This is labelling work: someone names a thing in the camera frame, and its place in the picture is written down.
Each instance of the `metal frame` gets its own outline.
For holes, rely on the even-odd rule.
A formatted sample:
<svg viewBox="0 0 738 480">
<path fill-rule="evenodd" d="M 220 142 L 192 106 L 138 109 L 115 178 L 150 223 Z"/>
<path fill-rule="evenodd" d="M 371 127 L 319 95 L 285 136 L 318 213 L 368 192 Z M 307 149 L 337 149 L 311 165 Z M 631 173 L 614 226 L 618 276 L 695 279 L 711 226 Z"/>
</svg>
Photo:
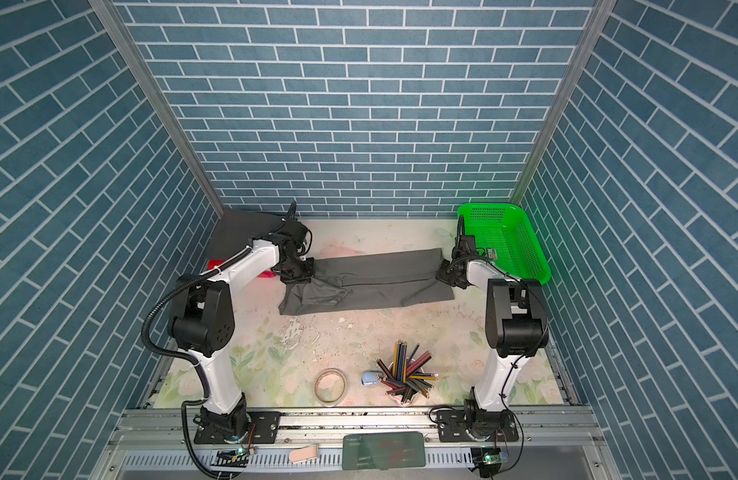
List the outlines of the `metal frame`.
<svg viewBox="0 0 738 480">
<path fill-rule="evenodd" d="M 543 155 L 545 155 L 545 150 L 548 148 L 550 139 L 554 136 L 556 127 L 561 120 L 561 115 L 564 114 L 564 110 L 566 109 L 566 104 L 572 98 L 572 93 L 574 93 L 577 82 L 583 76 L 585 65 L 590 59 L 590 54 L 594 51 L 596 42 L 599 40 L 601 31 L 604 29 L 604 24 L 606 24 L 606 20 L 609 18 L 610 13 L 612 13 L 612 8 L 614 8 L 616 1 L 598 0 L 593 11 L 590 13 L 588 22 L 583 30 L 583 36 L 580 37 L 580 43 L 574 49 L 569 65 L 566 67 L 564 78 L 561 80 L 561 85 L 559 85 L 559 89 L 553 97 L 553 103 L 548 109 L 543 127 L 537 134 L 537 139 L 532 146 L 532 150 L 529 152 L 529 157 L 527 157 L 527 163 L 523 166 L 516 182 L 516 187 L 510 195 L 511 204 L 520 204 L 524 194 L 527 193 L 529 183 L 532 181 L 534 173 L 539 167 L 539 162 L 542 160 Z"/>
<path fill-rule="evenodd" d="M 431 407 L 272 408 L 281 413 L 276 443 L 255 446 L 255 456 L 244 472 L 316 472 L 340 470 L 342 439 L 354 433 L 420 432 L 425 438 L 426 468 L 472 466 L 469 448 L 489 442 L 441 443 L 437 427 L 427 417 Z M 271 408 L 249 408 L 250 411 Z M 193 416 L 198 410 L 189 410 Z M 589 406 L 515 407 L 525 446 L 584 447 L 595 479 L 616 480 L 613 463 L 606 460 L 606 444 Z M 288 453 L 318 444 L 318 460 L 294 466 Z M 518 447 L 520 442 L 509 442 Z M 195 446 L 205 463 L 227 446 Z M 128 470 L 193 470 L 182 439 L 177 408 L 126 410 L 92 478 L 114 480 Z"/>
<path fill-rule="evenodd" d="M 105 27 L 108 35 L 110 35 L 110 39 L 113 40 L 115 47 L 123 57 L 132 75 L 134 75 L 134 79 L 142 89 L 144 96 L 150 102 L 153 110 L 155 110 L 155 114 L 161 119 L 161 123 L 163 123 L 164 128 L 169 133 L 169 137 L 172 138 L 177 150 L 182 154 L 184 162 L 190 168 L 196 181 L 199 182 L 199 186 L 204 191 L 204 194 L 206 194 L 207 199 L 209 199 L 212 208 L 215 209 L 217 215 L 221 216 L 224 211 L 222 200 L 217 190 L 215 190 L 214 185 L 211 184 L 211 180 L 201 165 L 201 160 L 199 160 L 198 155 L 195 153 L 188 136 L 182 130 L 182 125 L 179 124 L 172 108 L 169 107 L 169 103 L 163 91 L 161 91 L 161 87 L 158 86 L 158 82 L 155 81 L 155 77 L 144 60 L 142 53 L 137 48 L 132 33 L 124 25 L 123 18 L 118 13 L 118 9 L 113 5 L 112 0 L 89 0 L 89 4 L 92 5 L 92 9 L 97 14 L 99 21 Z"/>
</svg>

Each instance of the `folded gray cloth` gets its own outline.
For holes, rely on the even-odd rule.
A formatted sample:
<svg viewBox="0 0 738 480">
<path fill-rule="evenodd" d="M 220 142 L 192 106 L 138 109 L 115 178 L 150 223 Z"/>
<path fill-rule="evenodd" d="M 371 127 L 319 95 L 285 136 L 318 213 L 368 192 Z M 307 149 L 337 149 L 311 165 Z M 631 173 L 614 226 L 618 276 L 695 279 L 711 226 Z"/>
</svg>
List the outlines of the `folded gray cloth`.
<svg viewBox="0 0 738 480">
<path fill-rule="evenodd" d="M 436 280 L 440 248 L 315 261 L 310 283 L 286 286 L 281 315 L 369 310 L 454 300 Z"/>
</svg>

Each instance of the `brick wall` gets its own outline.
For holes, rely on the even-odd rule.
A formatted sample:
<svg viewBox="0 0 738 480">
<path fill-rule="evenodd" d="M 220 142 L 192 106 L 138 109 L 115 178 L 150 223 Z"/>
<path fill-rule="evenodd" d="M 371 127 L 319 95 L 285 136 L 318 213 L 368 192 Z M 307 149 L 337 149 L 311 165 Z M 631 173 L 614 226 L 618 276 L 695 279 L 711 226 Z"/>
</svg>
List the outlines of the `brick wall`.
<svg viewBox="0 0 738 480">
<path fill-rule="evenodd" d="M 738 2 L 619 0 L 525 206 L 620 473 L 738 479 Z"/>
<path fill-rule="evenodd" d="M 594 0 L 241 3 L 116 2 L 223 201 L 453 216 L 509 197 Z"/>
<path fill-rule="evenodd" d="M 214 222 L 86 0 L 0 0 L 0 478 L 92 471 Z"/>
</svg>

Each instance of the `floral tabletop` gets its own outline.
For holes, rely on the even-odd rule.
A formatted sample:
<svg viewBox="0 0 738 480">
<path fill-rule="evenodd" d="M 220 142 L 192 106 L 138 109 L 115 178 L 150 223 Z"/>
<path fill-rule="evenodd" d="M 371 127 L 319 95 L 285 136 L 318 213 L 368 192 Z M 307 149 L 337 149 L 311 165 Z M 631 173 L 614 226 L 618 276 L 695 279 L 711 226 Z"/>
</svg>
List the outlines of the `floral tabletop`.
<svg viewBox="0 0 738 480">
<path fill-rule="evenodd" d="M 441 247 L 449 256 L 454 220 L 305 220 L 314 232 L 310 255 L 318 258 L 384 254 Z M 455 289 L 455 299 L 404 308 L 354 310 L 301 316 L 278 314 L 285 286 L 278 278 L 258 278 L 234 298 L 235 333 L 231 361 L 235 381 L 252 407 L 320 406 L 314 383 L 328 368 L 347 378 L 342 406 L 393 406 L 384 386 L 363 386 L 361 374 L 389 363 L 393 344 L 420 343 L 433 359 L 427 372 L 439 374 L 431 398 L 413 405 L 461 404 L 483 372 L 487 341 L 483 331 L 486 295 L 477 288 Z M 190 364 L 174 360 L 155 408 L 176 408 L 200 398 L 201 385 Z M 529 360 L 510 393 L 513 405 L 562 403 L 544 351 Z"/>
</svg>

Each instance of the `plastic basket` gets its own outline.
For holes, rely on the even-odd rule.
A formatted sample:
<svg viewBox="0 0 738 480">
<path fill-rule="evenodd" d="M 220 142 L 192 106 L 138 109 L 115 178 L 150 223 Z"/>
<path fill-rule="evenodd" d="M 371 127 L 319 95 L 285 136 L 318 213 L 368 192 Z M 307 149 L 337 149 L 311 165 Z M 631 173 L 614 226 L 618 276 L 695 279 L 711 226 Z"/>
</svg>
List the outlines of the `plastic basket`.
<svg viewBox="0 0 738 480">
<path fill-rule="evenodd" d="M 550 280 L 548 261 L 539 247 L 527 213 L 512 204 L 466 204 L 457 209 L 465 219 L 465 234 L 476 236 L 497 268 L 520 278 Z"/>
</svg>

